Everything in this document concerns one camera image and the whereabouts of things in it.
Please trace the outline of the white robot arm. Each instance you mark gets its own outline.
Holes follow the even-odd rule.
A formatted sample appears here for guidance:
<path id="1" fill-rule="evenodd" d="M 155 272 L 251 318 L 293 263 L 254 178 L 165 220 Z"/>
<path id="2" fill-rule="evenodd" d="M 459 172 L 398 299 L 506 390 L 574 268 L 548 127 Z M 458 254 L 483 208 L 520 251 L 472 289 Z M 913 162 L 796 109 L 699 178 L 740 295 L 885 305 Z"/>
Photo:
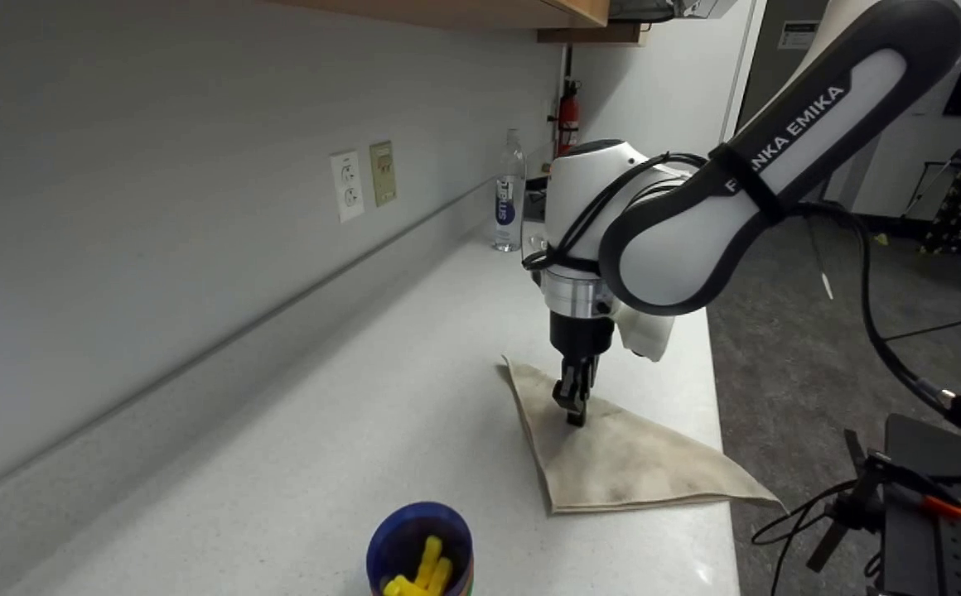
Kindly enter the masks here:
<path id="1" fill-rule="evenodd" d="M 524 258 L 587 420 L 614 318 L 706 309 L 746 250 L 961 65 L 961 0 L 827 0 L 799 71 L 706 156 L 596 138 L 548 162 L 547 244 Z"/>

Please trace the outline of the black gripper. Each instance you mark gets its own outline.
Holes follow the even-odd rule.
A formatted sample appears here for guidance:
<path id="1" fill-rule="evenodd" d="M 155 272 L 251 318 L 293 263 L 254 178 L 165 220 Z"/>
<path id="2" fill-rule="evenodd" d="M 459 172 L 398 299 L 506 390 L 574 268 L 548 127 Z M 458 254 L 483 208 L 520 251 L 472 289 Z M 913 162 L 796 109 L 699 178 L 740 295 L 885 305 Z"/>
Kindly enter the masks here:
<path id="1" fill-rule="evenodd" d="M 548 318 L 548 346 L 558 351 L 558 380 L 552 401 L 567 407 L 569 427 L 587 427 L 590 387 L 600 354 L 614 342 L 608 318 Z"/>

